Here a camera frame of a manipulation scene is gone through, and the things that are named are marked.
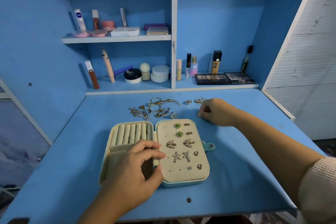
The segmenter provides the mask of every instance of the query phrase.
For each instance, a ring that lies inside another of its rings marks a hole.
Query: perfume bottle
[[[191,57],[191,70],[190,70],[190,76],[194,76],[197,74],[198,64],[196,63],[197,57],[192,56]]]
[[[185,70],[185,81],[188,82],[189,81],[189,77],[190,77],[190,64],[191,64],[191,53],[187,54],[187,67]]]

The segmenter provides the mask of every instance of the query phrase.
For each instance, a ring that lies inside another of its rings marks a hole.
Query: white wall
[[[336,0],[308,0],[266,91],[312,140],[336,138]]]

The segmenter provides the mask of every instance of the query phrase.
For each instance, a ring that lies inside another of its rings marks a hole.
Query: purple case
[[[166,23],[153,23],[153,24],[145,24],[143,27],[144,31],[147,31],[149,28],[164,28],[168,27],[168,24]]]

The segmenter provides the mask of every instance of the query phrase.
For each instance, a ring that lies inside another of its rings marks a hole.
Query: eyeshadow palette
[[[236,73],[225,73],[231,84],[255,84],[255,81],[244,72],[236,72]]]
[[[195,74],[197,85],[229,85],[225,74]]]

